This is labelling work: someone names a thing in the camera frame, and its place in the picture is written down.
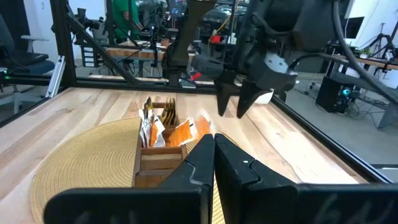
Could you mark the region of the dark office chair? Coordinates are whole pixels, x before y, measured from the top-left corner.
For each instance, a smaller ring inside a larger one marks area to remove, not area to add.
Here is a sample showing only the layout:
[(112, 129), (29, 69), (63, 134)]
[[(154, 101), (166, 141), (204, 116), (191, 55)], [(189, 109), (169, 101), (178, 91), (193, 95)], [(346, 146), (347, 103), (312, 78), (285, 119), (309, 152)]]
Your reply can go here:
[(55, 68), (47, 54), (16, 49), (14, 39), (0, 14), (0, 68), (15, 72), (45, 74)]

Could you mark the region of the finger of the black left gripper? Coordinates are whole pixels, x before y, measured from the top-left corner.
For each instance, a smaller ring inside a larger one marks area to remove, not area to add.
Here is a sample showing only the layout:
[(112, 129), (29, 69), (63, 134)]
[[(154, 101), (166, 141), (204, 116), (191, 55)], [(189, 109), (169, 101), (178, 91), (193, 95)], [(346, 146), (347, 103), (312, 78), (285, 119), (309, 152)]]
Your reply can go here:
[(255, 83), (243, 81), (240, 88), (239, 101), (237, 107), (238, 118), (242, 118), (252, 104), (263, 94), (269, 93), (269, 89), (261, 89)]
[(239, 87), (235, 84), (215, 81), (215, 88), (218, 114), (223, 116), (226, 111), (229, 98), (233, 95), (239, 95)]

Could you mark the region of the brown wooden tea caddy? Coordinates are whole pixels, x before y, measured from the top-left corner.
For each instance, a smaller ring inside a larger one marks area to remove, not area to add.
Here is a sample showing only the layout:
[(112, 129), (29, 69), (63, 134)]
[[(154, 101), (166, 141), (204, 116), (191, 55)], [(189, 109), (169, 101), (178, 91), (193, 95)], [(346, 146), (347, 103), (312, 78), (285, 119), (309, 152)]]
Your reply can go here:
[[(152, 120), (154, 115), (160, 117), (164, 103), (152, 102)], [(136, 147), (136, 158), (132, 175), (133, 187), (155, 187), (166, 179), (187, 156), (185, 145), (178, 147), (167, 147), (168, 140), (174, 129), (180, 124), (177, 114), (177, 124), (175, 126), (164, 125), (165, 130), (162, 135), (165, 139), (165, 147), (143, 147), (142, 139), (139, 134)]]

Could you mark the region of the black computer tower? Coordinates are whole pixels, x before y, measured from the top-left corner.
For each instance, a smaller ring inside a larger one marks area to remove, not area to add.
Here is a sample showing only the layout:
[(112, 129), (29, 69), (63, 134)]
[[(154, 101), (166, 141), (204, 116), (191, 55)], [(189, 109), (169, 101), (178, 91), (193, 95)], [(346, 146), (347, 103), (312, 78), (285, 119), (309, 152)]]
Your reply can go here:
[(352, 99), (353, 89), (353, 84), (324, 77), (315, 103), (329, 113), (345, 113)]

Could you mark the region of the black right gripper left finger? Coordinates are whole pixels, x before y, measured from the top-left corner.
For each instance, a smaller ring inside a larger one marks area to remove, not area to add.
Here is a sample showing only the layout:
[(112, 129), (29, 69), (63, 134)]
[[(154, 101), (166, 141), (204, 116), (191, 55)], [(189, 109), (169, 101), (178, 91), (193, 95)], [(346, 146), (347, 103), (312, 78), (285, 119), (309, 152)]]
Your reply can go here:
[(215, 168), (215, 141), (204, 135), (182, 163), (161, 182), (172, 189), (160, 201), (166, 208), (161, 224), (211, 224)]

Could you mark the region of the silver aluminium bracket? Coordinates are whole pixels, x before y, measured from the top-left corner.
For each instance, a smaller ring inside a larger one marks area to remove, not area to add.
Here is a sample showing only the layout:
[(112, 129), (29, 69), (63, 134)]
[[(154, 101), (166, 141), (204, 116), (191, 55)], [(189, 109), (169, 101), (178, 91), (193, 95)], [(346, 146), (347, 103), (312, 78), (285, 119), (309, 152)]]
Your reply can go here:
[(59, 56), (55, 64), (55, 68), (53, 70), (47, 91), (45, 93), (45, 98), (53, 98), (58, 94), (65, 66), (65, 56)]

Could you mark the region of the round woven straw placemat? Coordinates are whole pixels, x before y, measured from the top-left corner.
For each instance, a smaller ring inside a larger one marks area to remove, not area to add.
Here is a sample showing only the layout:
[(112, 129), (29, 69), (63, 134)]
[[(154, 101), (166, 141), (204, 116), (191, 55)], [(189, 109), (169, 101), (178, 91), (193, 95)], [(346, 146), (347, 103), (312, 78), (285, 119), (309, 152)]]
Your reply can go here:
[[(30, 208), (43, 224), (46, 203), (73, 188), (132, 187), (139, 117), (101, 124), (63, 143), (46, 158), (30, 187)], [(186, 144), (187, 154), (196, 141)]]

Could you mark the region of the black stand with white labels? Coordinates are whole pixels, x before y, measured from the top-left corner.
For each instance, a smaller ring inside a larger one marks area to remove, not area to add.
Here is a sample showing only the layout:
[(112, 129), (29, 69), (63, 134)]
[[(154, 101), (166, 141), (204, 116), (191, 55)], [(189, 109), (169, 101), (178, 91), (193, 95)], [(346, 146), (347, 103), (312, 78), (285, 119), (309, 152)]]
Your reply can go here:
[(83, 67), (91, 68), (90, 75), (101, 75), (104, 65), (101, 55), (87, 45), (81, 45), (80, 48)]

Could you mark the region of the blue lit screen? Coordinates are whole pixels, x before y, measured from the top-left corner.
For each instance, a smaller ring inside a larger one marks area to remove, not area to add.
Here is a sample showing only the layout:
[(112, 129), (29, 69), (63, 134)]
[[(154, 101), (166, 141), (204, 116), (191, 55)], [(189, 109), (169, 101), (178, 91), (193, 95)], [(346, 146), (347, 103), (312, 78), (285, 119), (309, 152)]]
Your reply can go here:
[(172, 17), (182, 17), (183, 0), (169, 0), (169, 12)]

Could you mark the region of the wooden workbench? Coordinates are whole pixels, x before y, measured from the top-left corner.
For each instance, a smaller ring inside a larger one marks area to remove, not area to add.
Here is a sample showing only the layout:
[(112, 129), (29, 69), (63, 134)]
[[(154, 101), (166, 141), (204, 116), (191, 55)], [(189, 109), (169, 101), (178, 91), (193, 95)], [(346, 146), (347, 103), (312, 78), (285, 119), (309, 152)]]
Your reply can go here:
[(160, 42), (156, 43), (157, 50), (150, 46), (150, 42), (139, 40), (138, 47), (131, 41), (125, 41), (118, 45), (103, 45), (106, 54), (115, 60), (131, 59), (131, 60), (155, 60), (155, 53), (157, 52), (158, 61), (162, 60), (166, 46), (161, 45)]

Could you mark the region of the grey desk with wooden top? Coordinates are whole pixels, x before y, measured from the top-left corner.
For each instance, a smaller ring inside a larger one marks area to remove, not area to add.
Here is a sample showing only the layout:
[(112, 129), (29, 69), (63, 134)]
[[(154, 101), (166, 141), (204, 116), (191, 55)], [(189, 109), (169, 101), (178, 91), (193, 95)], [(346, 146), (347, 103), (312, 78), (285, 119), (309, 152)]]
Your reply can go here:
[[(389, 70), (398, 70), (398, 65), (391, 64), (386, 60), (376, 60), (374, 58), (359, 58), (358, 62), (364, 65), (364, 69), (368, 70), (369, 67), (374, 66), (376, 71), (382, 70), (383, 72)], [(364, 112), (363, 116), (369, 114), (373, 119), (373, 123), (377, 129), (385, 128), (396, 120), (398, 120), (398, 105), (388, 102), (387, 99), (372, 99), (366, 96), (367, 93), (373, 92), (376, 93), (377, 90), (371, 86), (366, 80), (363, 80), (360, 77), (354, 77), (346, 74), (347, 65), (343, 65), (340, 62), (336, 62), (335, 66), (335, 74), (331, 77), (340, 83), (353, 84), (353, 95), (351, 97), (353, 103), (356, 100), (360, 100), (364, 103), (371, 105), (371, 107)], [(380, 113), (382, 113), (382, 117), (379, 122), (376, 124), (373, 114), (377, 113), (377, 111), (373, 111), (374, 108), (379, 108)]]

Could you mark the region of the person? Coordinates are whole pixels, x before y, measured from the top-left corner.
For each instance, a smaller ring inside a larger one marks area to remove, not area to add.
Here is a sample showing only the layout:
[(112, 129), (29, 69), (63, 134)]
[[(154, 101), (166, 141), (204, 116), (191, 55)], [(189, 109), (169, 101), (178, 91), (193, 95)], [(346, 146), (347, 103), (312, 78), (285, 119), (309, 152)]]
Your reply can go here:
[(113, 19), (119, 25), (114, 31), (116, 43), (127, 41), (128, 32), (136, 38), (143, 26), (139, 20), (136, 0), (113, 0)]

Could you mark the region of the black monitor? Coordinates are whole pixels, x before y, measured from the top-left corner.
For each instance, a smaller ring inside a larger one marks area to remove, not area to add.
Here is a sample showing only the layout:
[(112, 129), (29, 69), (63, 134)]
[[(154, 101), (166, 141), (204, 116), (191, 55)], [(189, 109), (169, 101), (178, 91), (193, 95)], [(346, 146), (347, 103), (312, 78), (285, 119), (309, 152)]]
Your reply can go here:
[(356, 38), (363, 20), (364, 17), (350, 17), (345, 20), (343, 31), (346, 39)]

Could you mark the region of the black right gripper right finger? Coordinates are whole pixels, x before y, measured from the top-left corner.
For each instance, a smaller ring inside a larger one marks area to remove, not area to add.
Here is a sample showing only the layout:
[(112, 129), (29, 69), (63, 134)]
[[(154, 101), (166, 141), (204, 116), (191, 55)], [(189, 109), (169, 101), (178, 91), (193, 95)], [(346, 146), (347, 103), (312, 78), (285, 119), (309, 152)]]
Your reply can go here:
[(293, 224), (295, 183), (215, 135), (215, 175), (226, 224)]

